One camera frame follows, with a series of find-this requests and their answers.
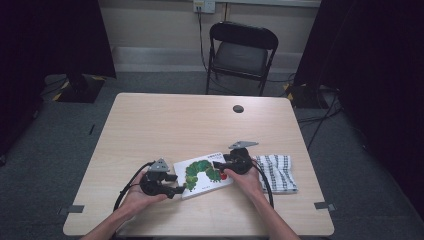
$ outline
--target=wire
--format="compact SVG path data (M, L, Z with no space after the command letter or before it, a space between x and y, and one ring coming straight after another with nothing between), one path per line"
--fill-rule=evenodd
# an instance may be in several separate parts
M265 183L266 191L268 192L269 204L272 208L274 208L274 198L272 197L271 186L269 185L268 178L265 176L265 173L260 168L255 165L253 165L253 167L256 168L256 170L258 170L258 172L261 174L262 179Z
M226 94L233 94L233 95L236 95L236 96L240 96L240 95L241 95L241 94L239 94L239 93L238 93L238 92L236 92L236 91L233 91L233 90L231 90L231 89L229 89L229 88L227 88L227 87L222 86L221 84L219 84L219 83L217 82L217 80L216 80L216 79L213 79L212 77L210 77L210 79L212 80L212 82L213 82L215 85L217 85L218 87L221 87L221 88L223 88L224 90L228 91L228 92L224 92L224 91L219 91L219 90L218 90L218 92L222 92L222 93L226 93Z
M325 119L327 119L328 114L330 113L331 109L333 108L333 106L334 106L334 102L336 101L336 98L337 98L337 94L335 94L335 95L334 95L333 101L331 102L331 106L328 108L328 111L325 113L324 117L320 120L320 122L319 122L319 124L318 124L317 128L315 129L315 132L314 132L314 134L312 135L311 140L309 141L308 147L306 148L308 151L309 151L309 148L310 148L310 147L311 147L311 145L312 145L312 142L313 142L313 141L314 141L314 139L315 139L315 136L316 136L316 135L317 135L317 133L318 133L319 128L321 127L321 125L322 125L322 123L324 122L324 120L325 120Z
M295 76L295 75L296 75L296 73L291 73L289 75L289 77L287 78L287 80L267 80L267 82L291 82L291 81L294 80L294 77L293 76Z
M222 91L222 90L219 90L219 89L216 89L216 88L209 88L209 91L215 91L215 92L220 92L220 93L224 93L224 94L233 94L233 95L236 95L236 96L240 96L240 95L237 95L237 94L234 94L234 93L229 93L229 92L226 92L226 91Z
M202 38L202 12L199 11L197 8L197 19L199 20L199 35L200 35L200 55L202 57L202 63L203 67L205 68L206 72L208 71L205 63L205 57L203 54L203 38Z
M228 9L228 3L225 3L224 21L227 21L227 9Z
M334 117L335 115L337 115L337 114L339 114L339 113L341 113L343 111L343 108L338 108L337 110L335 110L332 114L330 114L330 115L328 115L328 116L326 116L325 117L325 119L328 119L328 118L331 118L331 117ZM309 124L312 124L312 123L314 123L314 122L318 122L318 121L321 121L321 119L322 118L324 118L324 117L310 117L310 118L304 118L304 119L300 119L300 120L297 120L297 122L298 123L306 123L306 122L309 122L308 124L306 124L306 125L303 125L302 127L304 127L304 126L307 126L307 125L309 125Z
M155 163L155 161L146 163L140 169L137 170L137 172L134 174L134 176L131 178L131 180L128 182L128 184L124 187L124 189L122 189L122 191L119 192L119 196L118 196L118 199L116 199L115 206L113 207L113 211L115 211L116 209L118 209L119 205L121 204L122 198L125 196L125 194L127 193L128 189L130 189L132 186L139 185L139 184L133 184L133 185L131 185L131 183L134 181L134 179L137 177L137 175L145 167L152 166L153 163ZM116 232L113 234L112 239L116 239Z

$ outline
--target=baseboard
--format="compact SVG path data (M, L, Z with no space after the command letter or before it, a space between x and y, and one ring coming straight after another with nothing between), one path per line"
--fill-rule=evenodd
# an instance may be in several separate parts
M205 71L200 50L111 47L117 72ZM302 53L276 53L271 72L294 73ZM208 52L204 52L207 64Z

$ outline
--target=chair seat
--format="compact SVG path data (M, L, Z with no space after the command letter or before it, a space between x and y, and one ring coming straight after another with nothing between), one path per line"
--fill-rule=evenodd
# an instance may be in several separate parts
M265 49L222 42L213 62L214 68L262 76L266 70Z

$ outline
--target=wooden table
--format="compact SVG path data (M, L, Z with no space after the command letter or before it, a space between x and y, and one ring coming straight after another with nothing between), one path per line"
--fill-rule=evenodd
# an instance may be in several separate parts
M241 105L243 113L233 106ZM276 211L303 236L334 232L327 209L317 210L324 198L290 102L283 98L212 95L121 93L116 97L64 233L80 236L110 213L119 192L147 162L163 157L173 163L228 146L259 142L250 155L285 154L299 188L291 195L274 195ZM264 236L254 206L236 184L182 201L179 195L146 209L126 222L121 236Z

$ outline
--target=white wall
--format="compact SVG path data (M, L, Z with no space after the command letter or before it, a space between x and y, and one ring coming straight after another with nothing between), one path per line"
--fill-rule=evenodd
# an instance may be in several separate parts
M103 20L113 47L191 49L200 52L199 22L192 1L100 0ZM203 49L209 49L209 28L227 20L273 31L281 56L300 60L318 8L216 3L215 14L202 14Z

